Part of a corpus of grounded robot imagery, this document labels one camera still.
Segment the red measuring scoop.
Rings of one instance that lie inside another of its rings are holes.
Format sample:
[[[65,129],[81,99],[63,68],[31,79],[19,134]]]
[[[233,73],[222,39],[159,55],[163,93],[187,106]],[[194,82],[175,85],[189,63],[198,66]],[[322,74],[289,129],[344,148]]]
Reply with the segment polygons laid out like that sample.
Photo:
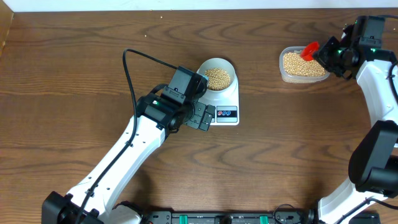
[[[300,57],[305,61],[312,61],[313,54],[317,52],[319,48],[320,44],[317,41],[311,42],[302,50]]]

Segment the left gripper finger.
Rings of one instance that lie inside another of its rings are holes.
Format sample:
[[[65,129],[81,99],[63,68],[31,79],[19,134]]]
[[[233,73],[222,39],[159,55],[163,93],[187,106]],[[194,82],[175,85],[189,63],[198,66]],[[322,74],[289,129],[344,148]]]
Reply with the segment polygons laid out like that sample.
[[[184,125],[193,129],[207,129],[207,123],[203,122],[203,118],[206,118],[205,111],[206,106],[203,103],[194,103],[192,113],[190,117],[184,121]]]
[[[215,107],[213,105],[206,105],[205,109],[203,110],[203,116],[201,117],[199,129],[202,131],[208,131],[214,116]]]

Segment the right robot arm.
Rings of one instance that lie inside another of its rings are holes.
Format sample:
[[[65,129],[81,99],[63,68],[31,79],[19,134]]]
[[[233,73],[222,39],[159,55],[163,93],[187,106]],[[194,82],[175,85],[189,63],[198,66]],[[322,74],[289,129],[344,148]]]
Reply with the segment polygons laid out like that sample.
[[[382,49],[386,15],[359,16],[313,54],[328,72],[355,79],[372,127],[349,160],[348,178],[308,213],[307,223],[349,223],[374,203],[397,197],[397,57]]]

